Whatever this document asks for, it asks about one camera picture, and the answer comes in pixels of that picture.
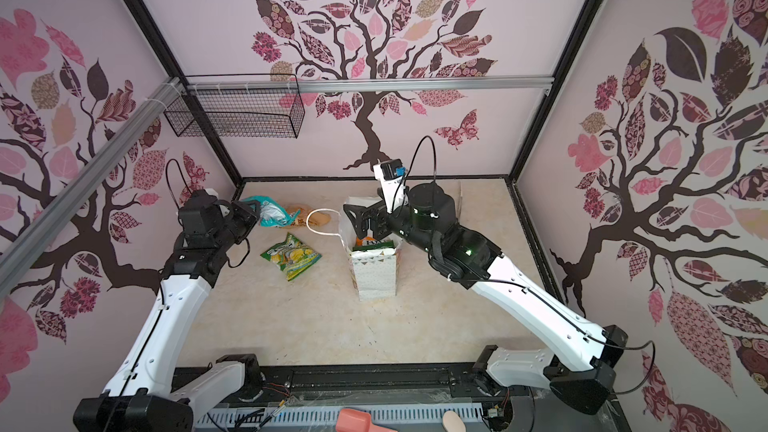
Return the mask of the teal snack packet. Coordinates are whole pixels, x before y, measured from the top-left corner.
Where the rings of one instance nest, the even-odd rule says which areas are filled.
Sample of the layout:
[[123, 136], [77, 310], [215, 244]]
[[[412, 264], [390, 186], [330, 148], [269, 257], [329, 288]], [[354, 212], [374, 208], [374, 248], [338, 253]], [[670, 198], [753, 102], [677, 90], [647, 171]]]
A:
[[268, 228], [287, 227], [293, 225], [297, 212], [290, 213], [274, 199], [266, 196], [251, 196], [242, 202], [258, 211], [259, 225]]

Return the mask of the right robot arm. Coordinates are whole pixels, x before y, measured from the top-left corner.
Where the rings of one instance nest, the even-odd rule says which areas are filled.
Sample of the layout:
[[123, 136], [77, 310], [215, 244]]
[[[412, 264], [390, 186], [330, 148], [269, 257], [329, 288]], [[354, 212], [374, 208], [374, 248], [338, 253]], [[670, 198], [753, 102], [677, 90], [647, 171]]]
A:
[[614, 393], [627, 333], [588, 320], [538, 286], [499, 246], [459, 222], [454, 199], [439, 185], [393, 191], [394, 199], [344, 205], [344, 223], [359, 238], [395, 235], [419, 248], [441, 276], [493, 302], [542, 341], [538, 350], [488, 349], [480, 367], [492, 382], [545, 389], [577, 412], [596, 414]]

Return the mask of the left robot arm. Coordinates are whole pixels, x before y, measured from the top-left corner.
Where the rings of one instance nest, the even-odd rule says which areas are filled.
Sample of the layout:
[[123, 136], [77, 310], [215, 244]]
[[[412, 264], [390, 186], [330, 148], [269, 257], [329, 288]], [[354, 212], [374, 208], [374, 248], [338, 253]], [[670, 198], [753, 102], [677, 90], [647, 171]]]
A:
[[178, 217], [182, 231], [161, 270], [153, 308], [104, 390], [78, 404], [73, 423], [79, 431], [191, 431], [227, 396], [262, 389], [253, 354], [226, 355], [191, 382], [173, 387], [191, 325], [228, 265], [229, 250], [259, 224], [260, 208], [198, 190]]

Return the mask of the white patterned paper bag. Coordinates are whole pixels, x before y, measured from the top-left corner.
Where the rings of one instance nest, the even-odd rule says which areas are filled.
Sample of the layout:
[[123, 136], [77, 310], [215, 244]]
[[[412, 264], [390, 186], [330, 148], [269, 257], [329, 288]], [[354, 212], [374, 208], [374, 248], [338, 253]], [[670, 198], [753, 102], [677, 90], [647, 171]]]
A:
[[383, 240], [393, 240], [394, 249], [373, 250], [367, 252], [353, 252], [352, 248], [358, 241], [382, 241], [366, 237], [359, 240], [355, 237], [352, 225], [343, 210], [331, 208], [318, 208], [313, 212], [327, 212], [331, 220], [335, 220], [336, 230], [325, 230], [323, 227], [306, 227], [313, 233], [321, 236], [336, 237], [339, 239], [361, 301], [370, 301], [394, 297], [397, 290], [397, 268], [401, 250], [401, 240], [394, 234]]

